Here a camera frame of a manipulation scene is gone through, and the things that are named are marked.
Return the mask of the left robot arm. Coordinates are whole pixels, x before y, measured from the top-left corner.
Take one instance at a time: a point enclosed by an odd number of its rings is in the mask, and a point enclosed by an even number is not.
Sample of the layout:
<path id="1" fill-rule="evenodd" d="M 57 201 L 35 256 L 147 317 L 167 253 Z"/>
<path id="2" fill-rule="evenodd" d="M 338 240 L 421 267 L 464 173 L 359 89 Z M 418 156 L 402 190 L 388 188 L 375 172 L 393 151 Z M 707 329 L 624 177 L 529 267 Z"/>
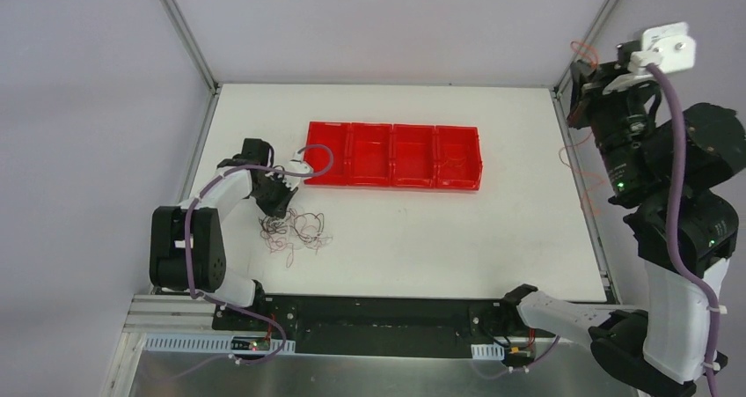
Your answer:
<path id="1" fill-rule="evenodd" d="M 270 143 L 246 138 L 241 152 L 217 164 L 203 189 L 177 205 L 157 207 L 150 233 L 152 284 L 235 305 L 234 317 L 245 329 L 262 328 L 268 307 L 256 298 L 261 285 L 230 266 L 222 223 L 248 200 L 266 217 L 285 217 L 299 187 L 297 175 L 312 171 L 303 155 L 297 151 L 287 164 L 276 165 Z"/>

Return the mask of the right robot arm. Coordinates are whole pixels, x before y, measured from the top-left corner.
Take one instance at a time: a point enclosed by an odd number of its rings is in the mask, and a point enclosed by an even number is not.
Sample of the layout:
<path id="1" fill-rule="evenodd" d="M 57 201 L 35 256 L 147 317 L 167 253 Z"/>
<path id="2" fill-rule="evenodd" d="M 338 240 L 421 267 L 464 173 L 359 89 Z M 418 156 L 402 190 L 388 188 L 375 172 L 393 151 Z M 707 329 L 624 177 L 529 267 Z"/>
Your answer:
<path id="1" fill-rule="evenodd" d="M 662 70 L 621 92 L 614 62 L 571 65 L 567 125 L 590 129 L 613 194 L 627 209 L 648 281 L 645 310 L 602 311 L 524 284 L 499 302 L 504 331 L 543 330 L 588 349 L 614 379 L 651 396 L 692 396 L 713 384 L 727 357 L 717 349 L 722 282 L 739 217 L 713 191 L 745 167 L 745 129 L 735 110 L 682 108 Z"/>

